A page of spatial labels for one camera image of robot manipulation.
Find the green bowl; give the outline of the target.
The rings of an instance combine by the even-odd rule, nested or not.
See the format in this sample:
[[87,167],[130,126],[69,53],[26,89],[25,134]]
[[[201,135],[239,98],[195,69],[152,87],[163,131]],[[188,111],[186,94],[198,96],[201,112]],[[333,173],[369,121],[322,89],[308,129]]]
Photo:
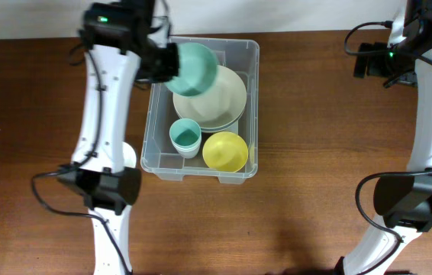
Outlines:
[[218,59],[211,49],[199,43],[177,44],[179,55],[178,74],[166,87],[173,93],[194,97],[205,93],[214,83],[218,71]]

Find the clear plastic storage container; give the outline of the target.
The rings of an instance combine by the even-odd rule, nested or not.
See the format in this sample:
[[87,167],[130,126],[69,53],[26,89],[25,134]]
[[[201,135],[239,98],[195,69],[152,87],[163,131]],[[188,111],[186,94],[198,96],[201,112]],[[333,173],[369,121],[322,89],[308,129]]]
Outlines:
[[208,168],[202,152],[192,159],[182,157],[169,138],[172,123],[179,119],[172,92],[163,84],[153,84],[140,165],[162,180],[182,181],[184,176],[212,176],[218,178],[220,183],[244,183],[258,170],[259,44],[254,40],[208,37],[173,36],[170,40],[177,44],[193,42],[205,45],[214,52],[222,66],[233,70],[243,80],[247,88],[247,103],[238,123],[238,132],[247,143],[249,157],[246,165],[236,173]]

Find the green cup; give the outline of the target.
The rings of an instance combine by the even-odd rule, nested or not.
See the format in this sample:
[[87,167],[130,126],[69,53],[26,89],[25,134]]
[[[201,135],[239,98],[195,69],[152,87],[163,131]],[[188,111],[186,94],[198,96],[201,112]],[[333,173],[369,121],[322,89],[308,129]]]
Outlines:
[[196,121],[181,118],[172,123],[169,137],[174,146],[189,149],[200,144],[201,128]]

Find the white cup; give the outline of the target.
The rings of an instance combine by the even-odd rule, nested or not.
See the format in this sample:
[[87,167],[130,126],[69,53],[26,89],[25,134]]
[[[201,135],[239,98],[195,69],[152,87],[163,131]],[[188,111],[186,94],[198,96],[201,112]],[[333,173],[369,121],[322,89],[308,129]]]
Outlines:
[[173,144],[174,148],[181,154],[197,154],[200,148],[199,144],[193,144],[191,146],[179,146],[178,144]]

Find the yellow bowl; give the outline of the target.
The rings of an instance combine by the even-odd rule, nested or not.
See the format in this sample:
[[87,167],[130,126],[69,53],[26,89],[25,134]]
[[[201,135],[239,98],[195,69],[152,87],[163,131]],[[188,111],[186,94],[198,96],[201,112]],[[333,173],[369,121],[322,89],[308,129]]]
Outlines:
[[222,131],[207,139],[202,149],[202,156],[209,168],[236,173],[246,165],[249,149],[240,135]]

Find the grey translucent cup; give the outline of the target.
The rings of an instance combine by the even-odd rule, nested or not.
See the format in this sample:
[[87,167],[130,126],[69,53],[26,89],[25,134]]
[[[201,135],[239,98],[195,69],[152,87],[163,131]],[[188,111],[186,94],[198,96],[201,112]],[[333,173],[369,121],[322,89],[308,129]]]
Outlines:
[[194,151],[180,151],[179,154],[182,157],[184,157],[184,158],[192,159],[192,158],[194,158],[194,157],[197,156],[198,151],[197,150],[194,150]]

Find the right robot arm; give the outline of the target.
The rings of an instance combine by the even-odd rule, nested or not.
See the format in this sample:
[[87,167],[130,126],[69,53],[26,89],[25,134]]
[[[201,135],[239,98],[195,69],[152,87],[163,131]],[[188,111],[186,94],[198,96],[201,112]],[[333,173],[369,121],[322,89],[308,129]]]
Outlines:
[[432,229],[432,0],[406,2],[383,26],[391,31],[388,41],[361,44],[353,74],[417,89],[414,144],[406,171],[370,176],[375,215],[336,274],[386,274],[408,244]]

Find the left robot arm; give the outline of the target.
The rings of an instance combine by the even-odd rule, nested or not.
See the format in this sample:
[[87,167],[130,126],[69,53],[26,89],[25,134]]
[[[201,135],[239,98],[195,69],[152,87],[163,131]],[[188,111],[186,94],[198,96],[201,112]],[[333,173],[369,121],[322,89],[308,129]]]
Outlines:
[[124,141],[135,83],[177,76],[168,15],[154,1],[95,2],[82,16],[79,48],[87,82],[82,124],[71,161],[56,178],[82,197],[92,221],[96,274],[131,274],[129,218],[141,184],[137,155]]

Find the white label in container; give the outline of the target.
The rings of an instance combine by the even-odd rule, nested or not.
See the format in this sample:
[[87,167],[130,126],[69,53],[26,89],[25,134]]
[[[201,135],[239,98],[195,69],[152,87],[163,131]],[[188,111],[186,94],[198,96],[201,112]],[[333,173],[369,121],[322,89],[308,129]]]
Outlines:
[[230,127],[227,128],[227,131],[232,132],[234,134],[239,134],[238,132],[239,125],[238,122],[234,122]]

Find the white bowl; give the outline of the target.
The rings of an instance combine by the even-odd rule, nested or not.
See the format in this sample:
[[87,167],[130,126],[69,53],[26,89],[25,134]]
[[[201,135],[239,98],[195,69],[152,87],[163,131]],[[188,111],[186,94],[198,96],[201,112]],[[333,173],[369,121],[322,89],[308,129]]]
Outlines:
[[124,166],[129,168],[137,167],[137,153],[127,142],[123,143]]

